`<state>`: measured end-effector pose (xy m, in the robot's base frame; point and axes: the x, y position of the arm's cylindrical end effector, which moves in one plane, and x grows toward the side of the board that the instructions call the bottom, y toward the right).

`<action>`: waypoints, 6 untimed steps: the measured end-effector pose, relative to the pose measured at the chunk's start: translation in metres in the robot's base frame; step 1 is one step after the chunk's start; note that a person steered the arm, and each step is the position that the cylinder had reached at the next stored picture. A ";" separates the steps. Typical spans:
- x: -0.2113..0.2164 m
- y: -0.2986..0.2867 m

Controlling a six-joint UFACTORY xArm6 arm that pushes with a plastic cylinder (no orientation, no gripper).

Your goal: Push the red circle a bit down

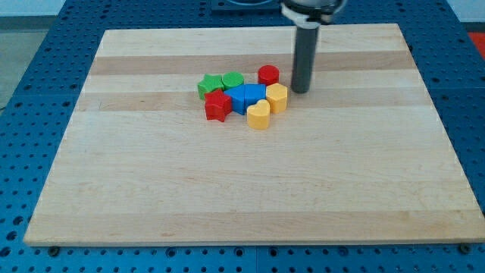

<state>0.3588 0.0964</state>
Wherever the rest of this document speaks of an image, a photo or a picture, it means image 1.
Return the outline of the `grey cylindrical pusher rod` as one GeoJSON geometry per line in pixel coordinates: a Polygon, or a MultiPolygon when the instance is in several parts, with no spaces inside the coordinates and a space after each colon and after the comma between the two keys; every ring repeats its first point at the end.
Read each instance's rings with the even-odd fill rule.
{"type": "Polygon", "coordinates": [[[295,93],[306,93],[311,85],[314,57],[319,28],[296,28],[293,54],[293,72],[291,88],[295,93]]]}

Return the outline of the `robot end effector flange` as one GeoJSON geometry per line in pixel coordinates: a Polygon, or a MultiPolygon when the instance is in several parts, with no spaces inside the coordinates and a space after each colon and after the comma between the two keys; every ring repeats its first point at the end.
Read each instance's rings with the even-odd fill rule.
{"type": "Polygon", "coordinates": [[[347,0],[283,0],[281,13],[302,29],[317,29],[333,23],[347,0]]]}

